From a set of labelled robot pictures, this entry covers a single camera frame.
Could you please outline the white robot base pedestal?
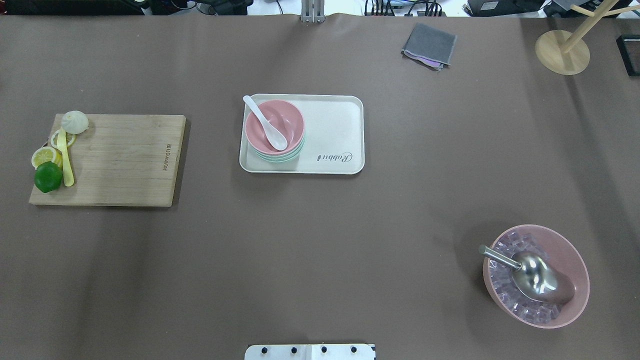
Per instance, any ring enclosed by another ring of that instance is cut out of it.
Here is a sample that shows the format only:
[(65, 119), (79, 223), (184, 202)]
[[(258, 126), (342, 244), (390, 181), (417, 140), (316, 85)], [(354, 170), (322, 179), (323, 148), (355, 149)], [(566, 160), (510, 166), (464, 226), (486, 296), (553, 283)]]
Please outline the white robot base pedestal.
[(375, 360), (374, 344), (254, 344), (247, 347), (245, 360)]

